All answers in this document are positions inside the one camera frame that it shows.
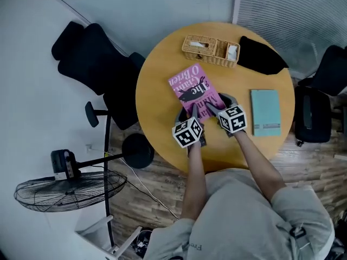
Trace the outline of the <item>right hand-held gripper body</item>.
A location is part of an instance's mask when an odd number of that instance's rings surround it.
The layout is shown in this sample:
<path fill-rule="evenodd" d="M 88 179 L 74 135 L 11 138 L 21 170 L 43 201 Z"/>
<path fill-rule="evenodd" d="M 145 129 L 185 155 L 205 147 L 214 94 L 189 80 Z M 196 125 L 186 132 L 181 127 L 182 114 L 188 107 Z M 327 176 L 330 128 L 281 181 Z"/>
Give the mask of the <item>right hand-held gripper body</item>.
<path fill-rule="evenodd" d="M 234 133 L 245 131 L 247 128 L 246 114 L 240 105 L 217 110 L 216 117 L 219 120 L 220 127 L 226 132 L 229 138 L 233 137 Z"/>

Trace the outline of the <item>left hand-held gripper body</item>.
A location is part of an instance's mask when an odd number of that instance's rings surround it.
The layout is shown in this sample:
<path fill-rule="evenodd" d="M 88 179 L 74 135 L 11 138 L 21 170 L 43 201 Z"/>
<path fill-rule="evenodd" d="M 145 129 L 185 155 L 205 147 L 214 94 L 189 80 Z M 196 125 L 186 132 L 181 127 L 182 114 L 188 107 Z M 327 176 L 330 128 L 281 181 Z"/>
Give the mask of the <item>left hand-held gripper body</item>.
<path fill-rule="evenodd" d="M 189 148 L 197 142 L 200 142 L 201 147 L 207 145 L 203 125 L 196 117 L 176 123 L 172 128 L 172 136 L 181 148 Z"/>

